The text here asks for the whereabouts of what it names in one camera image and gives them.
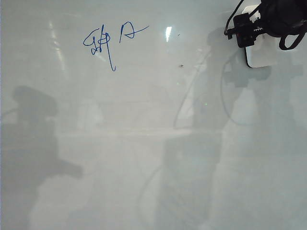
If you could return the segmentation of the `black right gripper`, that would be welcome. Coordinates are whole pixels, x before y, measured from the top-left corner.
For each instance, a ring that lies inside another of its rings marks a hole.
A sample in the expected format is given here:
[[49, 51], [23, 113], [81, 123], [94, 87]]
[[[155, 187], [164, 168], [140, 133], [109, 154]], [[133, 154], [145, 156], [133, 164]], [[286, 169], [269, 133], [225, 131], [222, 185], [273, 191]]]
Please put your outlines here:
[[253, 12], [260, 14], [254, 22], [255, 28], [248, 13], [233, 19], [239, 48], [253, 46], [255, 37], [261, 34], [282, 38], [289, 35], [304, 37], [307, 32], [305, 0], [262, 0]]

